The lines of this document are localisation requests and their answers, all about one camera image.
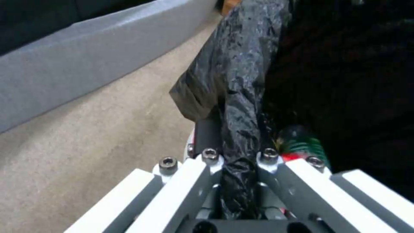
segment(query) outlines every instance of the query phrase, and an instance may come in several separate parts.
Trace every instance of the beige carpet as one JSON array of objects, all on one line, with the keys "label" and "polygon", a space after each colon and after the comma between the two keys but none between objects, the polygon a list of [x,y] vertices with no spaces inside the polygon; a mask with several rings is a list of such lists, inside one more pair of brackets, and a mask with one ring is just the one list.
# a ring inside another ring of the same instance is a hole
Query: beige carpet
[{"label": "beige carpet", "polygon": [[168,95],[221,17],[125,77],[0,135],[0,232],[63,232],[134,168],[183,156]]}]

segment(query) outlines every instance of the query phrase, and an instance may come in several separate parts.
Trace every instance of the trash bag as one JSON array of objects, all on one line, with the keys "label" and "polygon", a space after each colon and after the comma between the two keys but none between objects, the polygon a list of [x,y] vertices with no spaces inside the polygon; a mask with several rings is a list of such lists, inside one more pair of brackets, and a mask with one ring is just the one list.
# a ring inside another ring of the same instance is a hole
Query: trash bag
[{"label": "trash bag", "polygon": [[183,116],[193,121],[219,106],[226,161],[221,204],[226,219],[259,217],[254,194],[258,115],[265,75],[290,18],[288,0],[243,0],[220,22],[170,91]]},{"label": "trash bag", "polygon": [[263,112],[278,129],[310,128],[334,172],[361,168],[409,195],[413,6],[243,0],[221,21],[170,95],[193,121],[219,106],[223,218],[260,217],[254,187]]}]

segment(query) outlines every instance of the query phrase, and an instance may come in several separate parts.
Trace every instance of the gray panel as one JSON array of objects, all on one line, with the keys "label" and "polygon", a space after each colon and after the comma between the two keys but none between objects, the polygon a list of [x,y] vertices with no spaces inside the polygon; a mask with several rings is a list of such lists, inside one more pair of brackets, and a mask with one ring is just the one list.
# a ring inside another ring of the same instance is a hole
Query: gray panel
[{"label": "gray panel", "polygon": [[0,57],[0,132],[176,47],[216,1],[157,0],[73,24]]},{"label": "gray panel", "polygon": [[[365,182],[363,186],[363,190],[356,187],[355,184],[348,180],[344,175],[355,173],[356,175],[360,176],[360,179],[365,179],[370,181]],[[359,203],[364,205],[367,209],[373,212],[376,216],[378,216],[381,220],[386,222],[392,228],[394,228],[397,232],[414,232],[414,228],[410,226],[410,222],[405,222],[398,216],[396,216],[392,211],[387,209],[387,207],[383,206],[381,203],[378,202],[374,197],[368,195],[366,193],[367,190],[377,190],[378,195],[383,195],[386,192],[389,192],[391,195],[386,196],[386,201],[389,202],[395,209],[398,210],[398,214],[405,215],[407,219],[413,219],[412,216],[412,203],[408,201],[405,203],[405,199],[398,194],[394,193],[387,187],[383,186],[379,182],[375,181],[373,178],[365,174],[360,170],[353,170],[350,172],[342,172],[331,176],[330,178],[336,185],[341,187],[345,192],[351,195],[354,199],[356,199]]]}]

